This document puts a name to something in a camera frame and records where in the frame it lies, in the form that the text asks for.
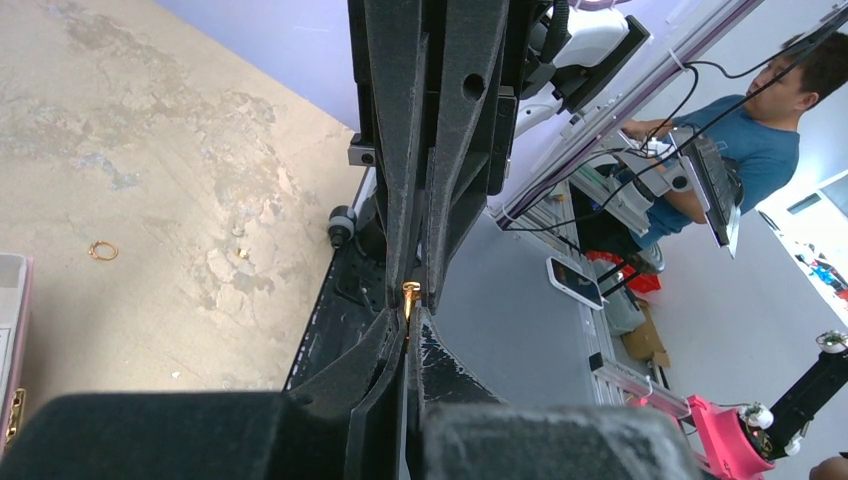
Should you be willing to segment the pink robot base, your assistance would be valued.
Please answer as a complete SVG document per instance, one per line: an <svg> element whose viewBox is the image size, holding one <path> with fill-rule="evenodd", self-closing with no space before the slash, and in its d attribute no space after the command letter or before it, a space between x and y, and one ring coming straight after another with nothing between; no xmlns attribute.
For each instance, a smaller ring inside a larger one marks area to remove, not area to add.
<svg viewBox="0 0 848 480"><path fill-rule="evenodd" d="M722 409L698 395L687 398L704 453L702 469L717 479L763 479L775 464L749 441L736 409Z"/></svg>

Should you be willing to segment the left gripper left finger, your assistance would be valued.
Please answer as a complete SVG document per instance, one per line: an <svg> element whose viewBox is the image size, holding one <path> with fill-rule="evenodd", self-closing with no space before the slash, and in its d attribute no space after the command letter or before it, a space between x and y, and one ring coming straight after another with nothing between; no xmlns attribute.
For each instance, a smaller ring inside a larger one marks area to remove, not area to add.
<svg viewBox="0 0 848 480"><path fill-rule="evenodd" d="M393 479L401 312L286 392L75 394L42 407L5 479Z"/></svg>

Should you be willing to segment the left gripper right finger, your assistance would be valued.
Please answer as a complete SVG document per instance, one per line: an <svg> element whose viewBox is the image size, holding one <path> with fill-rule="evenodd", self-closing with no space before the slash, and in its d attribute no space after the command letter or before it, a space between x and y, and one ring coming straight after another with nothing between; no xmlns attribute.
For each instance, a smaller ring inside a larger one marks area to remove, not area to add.
<svg viewBox="0 0 848 480"><path fill-rule="evenodd" d="M408 326L411 478L701 478L668 416L625 406L511 405L441 343L427 308L415 308Z"/></svg>

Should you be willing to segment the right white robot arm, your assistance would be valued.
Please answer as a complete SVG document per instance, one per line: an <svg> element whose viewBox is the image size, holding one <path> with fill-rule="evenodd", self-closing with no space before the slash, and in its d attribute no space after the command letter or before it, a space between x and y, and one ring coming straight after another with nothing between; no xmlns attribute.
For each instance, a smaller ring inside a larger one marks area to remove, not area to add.
<svg viewBox="0 0 848 480"><path fill-rule="evenodd" d="M418 281L438 307L449 263L553 101L586 106L646 42L615 1L352 1L359 132L376 170L385 304Z"/></svg>

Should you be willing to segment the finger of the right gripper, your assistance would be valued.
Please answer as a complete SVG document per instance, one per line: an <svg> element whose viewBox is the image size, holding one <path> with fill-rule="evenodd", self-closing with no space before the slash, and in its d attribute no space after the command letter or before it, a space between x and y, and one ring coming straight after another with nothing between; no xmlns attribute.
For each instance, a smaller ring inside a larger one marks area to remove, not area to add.
<svg viewBox="0 0 848 480"><path fill-rule="evenodd" d="M437 310L447 265L453 189L478 125L497 63L507 1L448 1L436 139L427 171L423 305Z"/></svg>
<svg viewBox="0 0 848 480"><path fill-rule="evenodd" d="M385 183L386 301L398 308L420 224L416 185L426 73L423 3L366 1L364 10Z"/></svg>

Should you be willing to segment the pink jewelry box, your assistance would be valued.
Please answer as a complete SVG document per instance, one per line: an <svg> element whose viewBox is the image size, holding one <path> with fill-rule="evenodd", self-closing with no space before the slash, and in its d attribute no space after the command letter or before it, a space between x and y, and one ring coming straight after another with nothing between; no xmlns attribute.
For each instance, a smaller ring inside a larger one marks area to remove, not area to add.
<svg viewBox="0 0 848 480"><path fill-rule="evenodd" d="M21 373L30 321L34 260L1 254L1 454L20 430L26 404Z"/></svg>

